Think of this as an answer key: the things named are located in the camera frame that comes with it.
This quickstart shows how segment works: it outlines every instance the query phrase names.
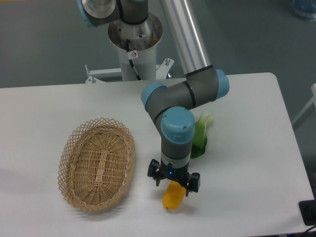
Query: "yellow object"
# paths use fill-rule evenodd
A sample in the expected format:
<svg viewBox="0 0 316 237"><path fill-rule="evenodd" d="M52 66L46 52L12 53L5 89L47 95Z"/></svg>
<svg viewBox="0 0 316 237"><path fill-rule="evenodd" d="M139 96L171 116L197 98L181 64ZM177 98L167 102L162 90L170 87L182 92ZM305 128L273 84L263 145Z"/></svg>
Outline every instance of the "yellow object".
<svg viewBox="0 0 316 237"><path fill-rule="evenodd" d="M185 188L183 188L179 183L171 181L162 197L162 204L167 209L177 209L185 194Z"/></svg>

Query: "blue joint cap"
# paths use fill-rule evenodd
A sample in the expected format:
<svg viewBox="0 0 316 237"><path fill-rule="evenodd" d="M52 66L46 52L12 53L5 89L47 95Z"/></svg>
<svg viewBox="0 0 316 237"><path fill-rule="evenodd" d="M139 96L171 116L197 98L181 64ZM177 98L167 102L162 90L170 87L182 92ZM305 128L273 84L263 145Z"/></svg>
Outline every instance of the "blue joint cap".
<svg viewBox="0 0 316 237"><path fill-rule="evenodd" d="M146 86L146 88L143 90L142 95L141 95L141 99L143 102L143 105L146 109L146 103L150 97L150 95L159 87L166 87L165 84L161 83L161 82L154 82L149 84L148 86Z"/></svg>
<svg viewBox="0 0 316 237"><path fill-rule="evenodd" d="M183 107L172 107L164 112L160 125L165 138L178 145L191 142L196 132L193 114Z"/></svg>
<svg viewBox="0 0 316 237"><path fill-rule="evenodd" d="M229 92L229 80L225 72L221 69L215 69L218 76L218 92L216 99L222 98Z"/></svg>
<svg viewBox="0 0 316 237"><path fill-rule="evenodd" d="M82 17L83 17L83 19L84 19L84 22L85 22L85 24L87 25L87 27L89 27L89 28L95 27L95 26L89 21L87 15L85 14L81 0L77 0L77 4L78 4L78 7L79 7L79 11L80 11L80 13L81 13L81 15L82 15Z"/></svg>

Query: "wicker basket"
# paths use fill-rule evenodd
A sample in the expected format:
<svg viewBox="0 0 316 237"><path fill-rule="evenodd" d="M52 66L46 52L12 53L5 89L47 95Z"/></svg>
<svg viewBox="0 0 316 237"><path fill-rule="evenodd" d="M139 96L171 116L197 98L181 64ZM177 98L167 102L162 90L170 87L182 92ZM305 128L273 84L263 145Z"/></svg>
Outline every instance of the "wicker basket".
<svg viewBox="0 0 316 237"><path fill-rule="evenodd" d="M135 164L128 128L114 119L82 124L66 143L58 185L64 199L85 211L108 208L127 190Z"/></svg>

